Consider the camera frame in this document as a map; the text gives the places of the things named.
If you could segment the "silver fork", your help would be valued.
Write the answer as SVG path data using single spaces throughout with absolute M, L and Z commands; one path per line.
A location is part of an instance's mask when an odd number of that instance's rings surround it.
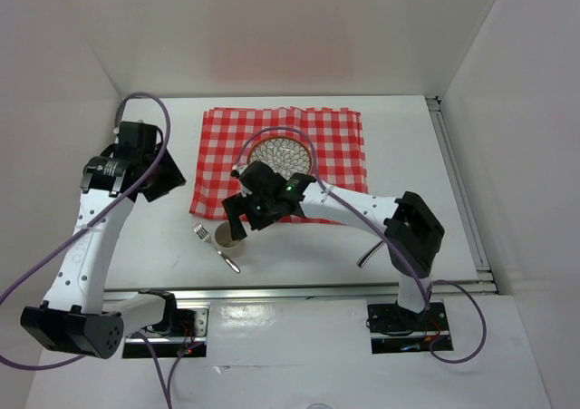
M 200 223 L 197 223 L 193 226 L 193 231 L 201 241 L 209 244 L 209 246 L 211 246 L 218 253 L 218 255 L 224 260 L 224 262 L 232 271 L 234 271 L 236 274 L 241 273 L 241 268 L 239 265 L 218 247 L 218 245 L 213 241 L 209 232 Z

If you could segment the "beige cup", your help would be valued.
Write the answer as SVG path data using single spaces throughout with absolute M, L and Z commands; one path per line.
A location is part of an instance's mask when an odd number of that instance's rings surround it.
M 240 258 L 246 250 L 246 243 L 243 240 L 233 239 L 230 224 L 227 221 L 215 228 L 213 240 L 218 249 L 230 258 Z

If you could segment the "floral patterned ceramic bowl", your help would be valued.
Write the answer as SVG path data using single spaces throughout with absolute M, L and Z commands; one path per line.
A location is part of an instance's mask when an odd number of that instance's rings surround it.
M 268 137 L 259 141 L 247 156 L 247 163 L 253 161 L 263 162 L 286 179 L 295 173 L 308 175 L 313 164 L 307 147 L 290 137 Z

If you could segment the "red white checkered cloth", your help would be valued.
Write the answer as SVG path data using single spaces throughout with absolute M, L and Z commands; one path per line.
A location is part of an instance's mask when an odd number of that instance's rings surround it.
M 203 219 L 224 220 L 222 199 L 239 191 L 238 182 L 230 176 L 236 160 L 246 163 L 254 147 L 269 138 L 289 137 L 307 144 L 307 139 L 286 131 L 287 127 L 309 136 L 324 180 L 348 190 L 368 191 L 359 112 L 347 107 L 217 107 L 203 114 L 189 213 Z

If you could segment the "silver table knife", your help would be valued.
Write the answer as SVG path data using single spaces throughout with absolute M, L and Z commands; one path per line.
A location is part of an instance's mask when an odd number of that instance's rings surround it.
M 378 251 L 380 250 L 382 247 L 385 246 L 385 243 L 382 241 L 379 241 L 378 243 L 376 243 L 374 246 L 372 246 L 369 250 L 367 250 L 358 260 L 357 260 L 357 267 L 358 268 L 363 268 L 366 263 L 372 258 L 372 256 Z

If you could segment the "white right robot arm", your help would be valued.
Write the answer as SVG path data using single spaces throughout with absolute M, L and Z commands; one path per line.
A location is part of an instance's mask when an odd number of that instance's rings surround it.
M 294 216 L 369 232 L 387 247 L 391 264 L 400 273 L 397 322 L 414 329 L 425 321 L 431 269 L 445 229 L 420 195 L 410 191 L 400 198 L 364 194 L 303 173 L 285 179 L 262 161 L 236 166 L 231 175 L 239 182 L 240 192 L 222 200 L 222 206 L 234 240 L 247 237 L 242 218 L 252 230 Z

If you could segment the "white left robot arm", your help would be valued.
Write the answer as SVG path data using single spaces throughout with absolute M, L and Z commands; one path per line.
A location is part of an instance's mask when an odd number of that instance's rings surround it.
M 136 332 L 166 336 L 178 327 L 177 300 L 168 291 L 145 289 L 104 305 L 114 250 L 136 199 L 152 202 L 185 183 L 160 135 L 155 125 L 122 122 L 116 142 L 85 165 L 76 239 L 41 305 L 26 307 L 20 318 L 45 349 L 108 359 Z

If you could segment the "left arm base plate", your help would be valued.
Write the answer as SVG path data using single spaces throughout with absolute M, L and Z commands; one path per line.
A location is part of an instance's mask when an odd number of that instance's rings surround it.
M 156 330 L 153 326 L 139 329 L 159 359 L 201 358 L 208 350 L 209 306 L 207 304 L 178 303 L 170 320 L 169 330 Z

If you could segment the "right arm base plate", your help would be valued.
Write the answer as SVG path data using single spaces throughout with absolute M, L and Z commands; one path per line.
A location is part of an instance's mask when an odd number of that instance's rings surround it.
M 450 325 L 442 302 L 433 302 L 419 314 L 396 303 L 367 306 L 366 327 L 371 334 L 372 352 L 377 354 L 409 354 L 452 351 Z

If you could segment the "aluminium frame rail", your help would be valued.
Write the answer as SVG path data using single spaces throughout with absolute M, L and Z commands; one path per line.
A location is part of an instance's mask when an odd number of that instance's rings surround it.
M 138 200 L 125 222 L 107 275 L 106 298 L 126 298 L 142 288 L 166 288 L 188 298 L 346 297 L 391 295 L 398 274 L 387 251 L 365 267 L 357 259 L 376 237 L 358 229 L 315 223 L 279 223 L 250 232 L 229 269 L 193 232 L 192 201 L 203 113 L 214 107 L 348 107 L 362 116 L 369 190 L 400 197 L 422 196 L 445 229 L 432 275 L 439 294 L 460 283 L 476 295 L 497 287 L 469 220 L 452 169 L 440 108 L 421 96 L 180 98 L 162 104 L 132 100 L 130 121 L 169 123 L 169 152 L 185 186 L 160 200 Z

